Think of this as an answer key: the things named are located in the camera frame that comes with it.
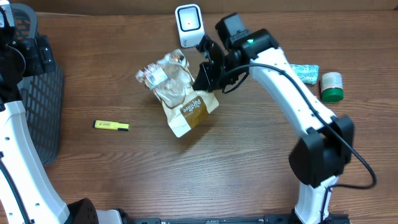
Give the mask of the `beige Pantree snack bag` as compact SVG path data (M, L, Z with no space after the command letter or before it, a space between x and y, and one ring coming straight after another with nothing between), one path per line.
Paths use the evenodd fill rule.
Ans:
M193 89L195 79L188 67L186 57L176 49L136 73L137 81L145 84L161 102L168 125L178 138L219 106L214 94Z

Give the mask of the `yellow and blue bar packet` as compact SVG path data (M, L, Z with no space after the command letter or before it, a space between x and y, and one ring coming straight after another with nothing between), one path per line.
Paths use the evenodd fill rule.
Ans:
M93 128L117 130L117 131L129 131L129 124L119 123L119 122L114 122L114 121L94 120Z

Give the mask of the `teal snack packet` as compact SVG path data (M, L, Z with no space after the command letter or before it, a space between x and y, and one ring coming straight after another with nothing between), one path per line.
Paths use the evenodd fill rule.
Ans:
M318 65L290 64L290 67L302 82L309 85L314 85L317 83L319 74Z

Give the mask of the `green lid white jar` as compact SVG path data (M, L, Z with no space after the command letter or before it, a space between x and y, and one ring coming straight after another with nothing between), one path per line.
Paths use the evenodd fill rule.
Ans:
M343 77L338 72L322 75L320 82L321 99L326 103L337 103L344 98Z

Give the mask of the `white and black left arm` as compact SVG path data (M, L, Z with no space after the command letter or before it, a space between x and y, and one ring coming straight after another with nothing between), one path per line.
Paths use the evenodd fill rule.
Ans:
M118 209L97 210L87 199L66 204L50 183L32 142L18 89L25 56L10 43L16 25L1 1L1 203L9 223L127 223Z

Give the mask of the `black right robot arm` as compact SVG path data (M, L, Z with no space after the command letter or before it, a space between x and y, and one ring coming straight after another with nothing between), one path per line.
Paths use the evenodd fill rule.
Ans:
M247 77L260 83L291 123L298 143L289 156L300 182L298 202L289 214L265 215L263 223L348 223L347 215L329 212L333 186L351 160L354 125L337 118L312 94L287 61L268 30L251 32L236 13L215 26L220 43L201 38L195 90L235 90Z

